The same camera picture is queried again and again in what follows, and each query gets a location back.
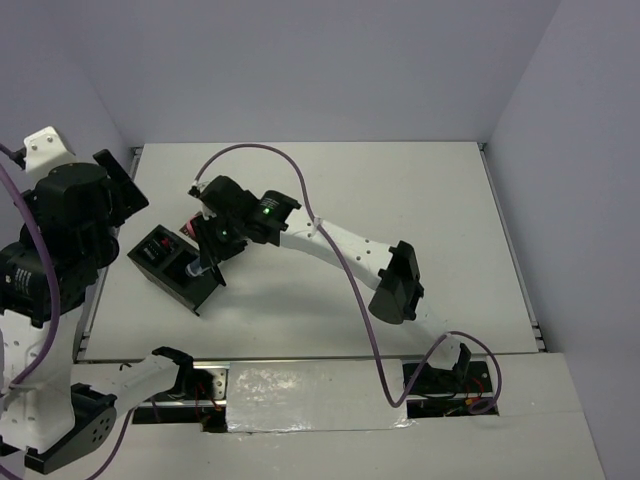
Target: white surface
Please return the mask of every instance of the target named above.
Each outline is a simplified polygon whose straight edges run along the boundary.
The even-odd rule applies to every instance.
[[[538,356],[522,355],[505,370],[505,383],[522,384]],[[511,355],[499,360],[507,365]],[[554,362],[562,363],[561,356]],[[117,365],[79,365],[74,380],[90,382]],[[542,368],[549,389],[566,378]],[[499,408],[519,402],[500,400]],[[485,416],[422,419],[408,428],[372,432],[302,432],[287,434],[203,434],[196,425],[131,426],[122,450],[101,477],[123,478],[301,478],[451,480],[603,480],[584,415],[553,410],[549,397],[541,410],[511,417]],[[115,442],[111,435],[95,453],[47,480],[88,477]],[[28,479],[41,478],[29,473]]]
[[[414,245],[425,301],[451,328],[497,352],[537,351],[474,143],[275,145],[304,171],[316,215],[366,238]],[[344,272],[308,255],[250,245],[222,265],[229,287],[211,295],[200,318],[126,257],[159,223],[178,231],[199,209],[186,192],[221,147],[145,147],[136,183],[151,205],[120,231],[122,254],[109,268],[85,358],[141,359],[164,344],[209,359],[370,356]],[[220,174],[257,195],[277,189],[301,197],[291,167],[269,152],[233,151],[206,177]],[[372,292],[362,292],[368,303]],[[420,355],[434,340],[428,322],[374,323],[383,354]]]
[[[545,340],[610,480],[638,478],[640,2],[565,0],[489,142]]]
[[[495,384],[495,368],[488,365]],[[562,354],[504,355],[500,368],[508,379],[500,395],[501,416],[582,411]]]
[[[402,362],[384,363],[392,398],[403,390]],[[375,362],[325,360],[231,364],[231,432],[384,430],[406,427],[407,409],[382,394]]]
[[[486,140],[558,3],[42,2],[130,145]]]

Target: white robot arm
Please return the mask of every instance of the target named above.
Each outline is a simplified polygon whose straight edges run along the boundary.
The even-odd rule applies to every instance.
[[[273,190],[258,199],[225,176],[196,186],[189,193],[202,202],[203,214],[191,220],[201,256],[187,267],[188,274],[198,275],[212,268],[219,283],[225,285],[218,264],[240,253],[248,240],[298,250],[343,268],[334,249],[338,247],[354,277],[374,291],[368,305],[373,316],[391,324],[419,320],[434,342],[447,331],[445,322],[430,312],[423,299],[420,270],[410,244],[400,241],[392,247],[321,218],[311,220],[308,209],[296,200]],[[461,348],[466,349],[450,336],[434,352],[429,365],[452,370]]]
[[[118,255],[113,229],[148,202],[108,151],[94,155],[97,164],[80,163],[52,127],[27,137],[10,158],[36,182],[14,202],[37,219],[60,291],[60,316],[52,318],[43,261],[23,228],[17,242],[0,250],[0,446],[3,454],[24,450],[25,465],[46,474],[96,450],[115,419],[149,397],[186,396],[200,384],[212,390],[212,377],[194,370],[190,356],[162,347],[114,378],[71,386],[85,290]],[[40,364],[16,380],[34,360]]]

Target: purple cable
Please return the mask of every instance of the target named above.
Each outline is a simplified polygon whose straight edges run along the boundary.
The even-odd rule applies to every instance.
[[[9,158],[13,158],[13,152],[2,143],[0,143],[0,152],[4,153]]]
[[[9,388],[12,388],[12,385],[20,385],[24,380],[33,373],[33,371],[40,366],[45,357],[48,355],[51,347],[53,346],[53,341],[55,340],[56,333],[58,332],[58,325],[60,324],[60,289],[58,286],[58,279],[56,277],[56,271],[53,266],[53,262],[51,260],[51,256],[49,255],[49,250],[47,249],[47,245],[44,243],[44,239],[42,238],[42,234],[40,233],[40,229],[38,228],[38,224],[36,223],[29,207],[25,203],[22,195],[20,194],[20,190],[16,187],[16,184],[13,183],[11,177],[5,170],[5,168],[0,164],[0,181],[9,192],[13,203],[15,203],[16,207],[20,211],[22,218],[24,219],[24,223],[29,230],[29,234],[31,234],[31,238],[33,239],[33,244],[38,251],[38,255],[40,256],[40,261],[42,262],[42,267],[44,268],[45,275],[47,277],[47,283],[49,284],[49,296],[51,297],[51,321],[49,323],[49,332],[47,332],[47,337],[42,345],[42,349],[38,356],[31,362],[31,364],[25,368],[20,374],[13,379],[13,381],[9,384]]]
[[[111,450],[111,453],[109,454],[105,462],[102,464],[102,466],[98,470],[96,470],[96,473],[94,473],[89,478],[87,478],[87,480],[96,480],[96,478],[102,475],[104,471],[107,468],[109,468],[109,465],[111,465],[111,462],[113,462],[113,459],[116,458],[116,455],[118,454],[118,451],[122,446],[124,435],[127,433],[127,428],[129,427],[129,423],[131,421],[131,417],[133,416],[134,411],[135,409],[129,410],[129,412],[127,413],[127,416],[124,417],[124,424],[122,425],[122,430],[120,430],[120,435],[118,435],[118,440],[116,440],[116,444],[113,446],[113,450]]]
[[[218,153],[213,155],[209,160],[205,162],[205,164],[202,166],[202,168],[196,175],[195,182],[197,183],[200,180],[200,178],[202,177],[206,169],[209,168],[209,165],[211,165],[215,160],[220,158],[225,153],[228,153],[232,150],[237,150],[240,148],[258,148],[262,150],[268,150],[270,152],[277,153],[278,155],[283,157],[287,162],[289,162],[289,164],[296,171],[296,174],[298,175],[298,180],[300,180],[302,197],[304,199],[305,208],[307,209],[309,218],[311,219],[311,221],[314,221],[316,219],[316,216],[313,213],[313,209],[311,208],[311,202],[309,201],[309,193],[307,191],[307,183],[304,180],[304,175],[302,174],[302,170],[300,170],[300,167],[298,167],[296,162],[289,155],[284,153],[282,150],[276,147],[272,147],[270,145],[263,145],[260,143],[239,143],[236,145],[231,145],[230,147],[223,148],[222,150],[220,150]],[[498,359],[496,358],[494,353],[491,350],[489,350],[489,348],[480,340],[478,340],[472,335],[469,335],[468,333],[460,332],[457,330],[447,332],[436,339],[436,341],[431,346],[429,351],[424,355],[424,357],[422,357],[422,360],[420,361],[418,368],[416,368],[415,372],[409,379],[409,382],[407,383],[407,386],[402,392],[402,395],[400,395],[400,398],[397,401],[393,400],[393,398],[391,398],[391,392],[389,391],[389,385],[387,384],[387,378],[384,373],[384,367],[382,366],[382,357],[380,356],[380,349],[378,348],[378,342],[376,340],[376,336],[373,331],[373,325],[371,324],[371,319],[369,318],[369,312],[367,311],[367,307],[364,303],[364,298],[362,298],[362,293],[360,293],[360,288],[358,287],[358,283],[356,282],[355,275],[351,271],[351,268],[349,267],[349,264],[347,263],[346,258],[340,251],[340,247],[338,247],[338,245],[333,240],[333,238],[331,238],[331,235],[329,235],[329,232],[327,232],[322,225],[318,225],[318,231],[329,243],[329,246],[331,247],[333,252],[336,254],[336,257],[338,258],[338,261],[340,262],[342,269],[344,270],[345,274],[347,275],[347,278],[349,279],[349,283],[351,284],[351,289],[353,290],[353,294],[355,295],[356,301],[358,302],[358,307],[360,308],[360,314],[362,315],[362,319],[364,320],[364,326],[367,330],[369,342],[371,343],[371,350],[373,351],[373,358],[376,362],[376,368],[378,370],[378,376],[380,377],[382,390],[384,392],[385,398],[387,399],[387,402],[389,402],[389,405],[391,405],[393,408],[398,408],[404,403],[407,396],[409,395],[409,392],[413,388],[413,385],[418,380],[418,376],[420,375],[420,372],[422,372],[422,369],[426,365],[427,361],[429,360],[429,358],[431,358],[431,355],[433,355],[433,352],[435,352],[436,348],[438,348],[438,346],[440,346],[440,344],[444,342],[449,335],[455,335],[455,336],[467,338],[472,342],[478,344],[480,348],[482,348],[487,353],[489,358],[491,358],[491,361],[496,367],[497,387],[493,395],[493,398],[487,399],[486,401],[481,400],[476,404],[471,405],[469,407],[469,413],[474,415],[486,413],[496,406],[496,404],[498,403],[498,398],[500,397],[500,394],[502,392],[502,371],[500,370]],[[480,403],[486,403],[486,405],[483,408],[478,408],[477,405]]]

